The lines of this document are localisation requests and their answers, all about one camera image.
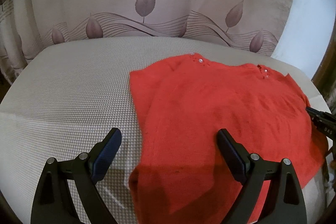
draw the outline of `red fabric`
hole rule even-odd
[[[223,220],[241,185],[216,146],[221,128],[249,153],[289,158],[302,187],[323,163],[327,140],[312,132],[308,99],[290,75],[183,55],[131,72],[130,90],[143,138],[129,179],[140,224]],[[250,221],[258,219],[268,185]]]

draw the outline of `wavy line pattern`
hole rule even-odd
[[[114,13],[97,13],[91,15],[100,24],[104,37],[114,37],[124,34],[129,31],[141,32],[150,36],[168,36],[179,37],[181,31],[185,29],[186,32],[183,38],[197,39],[200,36],[208,35],[215,36],[223,41],[223,44],[229,47],[239,48],[249,51],[250,42],[259,33],[259,30],[243,33],[243,34],[229,34],[219,27],[212,19],[201,13],[191,11],[189,15],[179,17],[177,19],[157,24],[146,24],[138,22],[122,15]],[[85,31],[89,17],[83,20],[77,27],[70,32],[66,22],[59,23],[54,27],[58,28],[64,35],[65,42],[72,40],[87,39]],[[52,28],[45,34],[43,40],[50,42]],[[262,30],[264,41],[258,53],[266,54],[274,51],[278,40],[269,31]]]

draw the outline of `houndstooth pattern fabric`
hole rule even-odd
[[[36,186],[49,157],[73,159],[118,127],[121,147],[96,187],[119,224],[136,223],[128,178],[139,161],[142,139],[129,72],[192,52],[227,65],[254,63],[290,72],[308,98],[320,95],[290,65],[189,39],[118,37],[48,47],[23,70],[0,105],[0,189],[19,219],[30,223]],[[69,187],[80,220],[89,223],[73,181]]]

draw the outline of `metal screw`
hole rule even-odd
[[[287,165],[290,165],[291,164],[291,161],[289,159],[283,159],[283,163],[284,164],[287,164]]]
[[[55,158],[53,158],[53,157],[47,159],[48,164],[52,164],[54,161],[55,161]]]
[[[85,153],[85,152],[79,154],[79,158],[80,158],[81,160],[85,160],[85,159],[87,158],[87,156],[88,156],[88,154]]]
[[[251,154],[251,159],[258,160],[259,159],[259,155],[256,154],[256,153],[253,153],[253,154]]]

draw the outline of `textured fabric surface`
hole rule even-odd
[[[140,163],[129,181],[140,224],[223,220],[241,185],[216,146],[221,128],[264,160],[289,158],[302,188],[328,150],[327,138],[312,131],[300,87],[263,65],[226,66],[200,54],[170,57],[131,72],[130,91],[142,131]],[[268,186],[251,222],[259,218]]]
[[[320,95],[300,70],[283,62],[189,39],[118,37],[48,47],[23,70],[0,105],[0,189],[24,224],[30,223],[47,158],[69,160],[89,151],[112,127],[121,130],[123,142],[97,189],[120,224],[136,223],[128,179],[139,161],[142,139],[129,92],[129,73],[191,52],[227,65],[263,64],[290,73],[309,99]],[[318,102],[325,105],[322,98]],[[320,182],[319,177],[304,191],[311,208],[307,212],[314,212],[310,219],[323,208]],[[74,183],[69,184],[80,219],[89,223]]]

